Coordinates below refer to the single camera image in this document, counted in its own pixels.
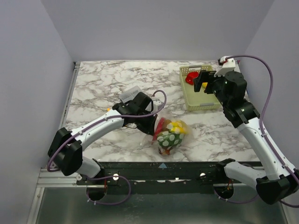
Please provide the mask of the red chili pepper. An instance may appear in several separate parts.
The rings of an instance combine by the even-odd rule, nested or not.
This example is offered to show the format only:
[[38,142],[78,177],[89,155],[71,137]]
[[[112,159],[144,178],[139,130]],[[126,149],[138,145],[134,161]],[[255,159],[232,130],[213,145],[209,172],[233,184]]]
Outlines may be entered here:
[[165,118],[161,118],[156,126],[152,142],[157,140],[157,135],[161,132],[163,123],[165,122]]

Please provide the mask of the green bell pepper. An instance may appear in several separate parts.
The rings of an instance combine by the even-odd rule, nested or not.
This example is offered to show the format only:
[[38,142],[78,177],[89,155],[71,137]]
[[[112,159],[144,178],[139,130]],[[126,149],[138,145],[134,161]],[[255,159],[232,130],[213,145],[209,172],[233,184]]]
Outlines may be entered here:
[[184,134],[176,134],[168,131],[161,132],[157,135],[158,145],[161,148],[174,148],[177,145],[181,144]]

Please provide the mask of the clear zip top bag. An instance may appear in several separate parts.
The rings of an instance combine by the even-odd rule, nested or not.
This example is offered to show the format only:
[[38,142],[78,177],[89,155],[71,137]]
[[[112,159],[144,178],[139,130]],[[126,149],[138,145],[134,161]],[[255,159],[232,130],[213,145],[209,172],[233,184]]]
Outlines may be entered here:
[[192,136],[192,129],[184,121],[174,118],[149,119],[138,124],[137,129],[146,134],[140,145],[155,149],[160,155],[170,155],[173,149]]

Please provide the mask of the yellow banana bunch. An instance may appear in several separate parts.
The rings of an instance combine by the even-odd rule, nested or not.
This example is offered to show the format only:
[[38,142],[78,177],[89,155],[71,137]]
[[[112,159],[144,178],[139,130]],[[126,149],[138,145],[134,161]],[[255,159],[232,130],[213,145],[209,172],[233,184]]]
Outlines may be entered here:
[[176,134],[187,134],[188,133],[187,124],[185,122],[183,122],[182,120],[172,121],[166,126],[166,128],[170,132],[176,133]]

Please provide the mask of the dark maroon fruit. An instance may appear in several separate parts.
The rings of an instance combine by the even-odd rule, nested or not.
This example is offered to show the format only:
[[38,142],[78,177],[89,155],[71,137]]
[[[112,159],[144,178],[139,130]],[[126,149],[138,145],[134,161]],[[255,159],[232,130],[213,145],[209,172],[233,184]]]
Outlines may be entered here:
[[159,148],[158,149],[158,152],[160,155],[170,155],[171,154],[171,151],[172,151],[172,148],[169,147],[169,148]]

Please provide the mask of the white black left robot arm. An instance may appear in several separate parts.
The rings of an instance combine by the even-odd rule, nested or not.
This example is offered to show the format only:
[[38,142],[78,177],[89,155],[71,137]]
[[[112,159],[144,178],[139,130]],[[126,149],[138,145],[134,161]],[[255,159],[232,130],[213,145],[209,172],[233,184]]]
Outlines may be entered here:
[[71,131],[60,128],[48,150],[48,156],[58,169],[69,176],[78,173],[87,176],[93,184],[103,181],[104,170],[98,161],[83,156],[83,151],[102,136],[135,124],[141,132],[153,135],[157,115],[154,102],[143,92],[139,92],[126,103],[115,104],[110,111],[100,118]]

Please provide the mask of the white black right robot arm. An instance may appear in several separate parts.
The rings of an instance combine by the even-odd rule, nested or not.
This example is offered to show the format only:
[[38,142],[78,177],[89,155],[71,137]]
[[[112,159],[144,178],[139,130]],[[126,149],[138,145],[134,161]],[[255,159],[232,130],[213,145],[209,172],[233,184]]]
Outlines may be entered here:
[[223,107],[225,117],[248,141],[258,156],[263,170],[256,170],[233,159],[218,163],[215,178],[221,183],[237,180],[257,191],[267,204],[274,204],[299,189],[296,178],[299,171],[283,156],[273,139],[260,127],[260,114],[245,99],[247,82],[240,72],[229,71],[217,76],[215,71],[201,70],[193,80],[194,91],[199,92],[202,84],[206,94],[214,94]]

